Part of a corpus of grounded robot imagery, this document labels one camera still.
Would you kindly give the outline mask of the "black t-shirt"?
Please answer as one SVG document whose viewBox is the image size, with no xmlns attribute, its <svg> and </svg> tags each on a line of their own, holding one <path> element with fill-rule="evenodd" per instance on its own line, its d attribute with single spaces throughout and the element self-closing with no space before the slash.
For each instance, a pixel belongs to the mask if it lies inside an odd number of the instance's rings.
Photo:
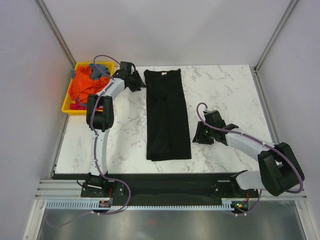
<svg viewBox="0 0 320 240">
<path fill-rule="evenodd" d="M 192 158 L 188 111 L 181 70 L 144 71 L 146 84 L 146 159 Z"/>
</svg>

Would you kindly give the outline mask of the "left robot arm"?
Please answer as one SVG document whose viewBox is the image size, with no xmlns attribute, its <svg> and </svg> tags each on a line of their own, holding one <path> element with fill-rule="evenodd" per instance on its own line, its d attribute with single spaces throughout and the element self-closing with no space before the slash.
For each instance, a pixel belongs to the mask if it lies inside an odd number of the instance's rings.
<svg viewBox="0 0 320 240">
<path fill-rule="evenodd" d="M 125 70 L 119 69 L 100 92 L 88 96 L 86 123 L 92 137 L 90 175 L 102 177 L 108 173 L 107 143 L 115 120 L 114 99 L 126 88 L 136 92 L 145 86 L 137 70 L 128 74 Z"/>
</svg>

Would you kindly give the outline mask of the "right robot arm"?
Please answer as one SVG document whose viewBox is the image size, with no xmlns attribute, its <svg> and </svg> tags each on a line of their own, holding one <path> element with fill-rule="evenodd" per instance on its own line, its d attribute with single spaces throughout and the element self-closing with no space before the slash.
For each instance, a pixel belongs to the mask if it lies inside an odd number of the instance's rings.
<svg viewBox="0 0 320 240">
<path fill-rule="evenodd" d="M 247 134 L 235 124 L 223 128 L 199 121 L 193 138 L 195 143 L 211 145 L 214 141 L 235 148 L 258 162 L 259 170 L 241 171 L 232 177 L 229 191 L 235 197 L 247 190 L 266 190 L 273 196 L 298 194 L 303 190 L 304 174 L 291 147 L 282 142 L 263 142 Z"/>
</svg>

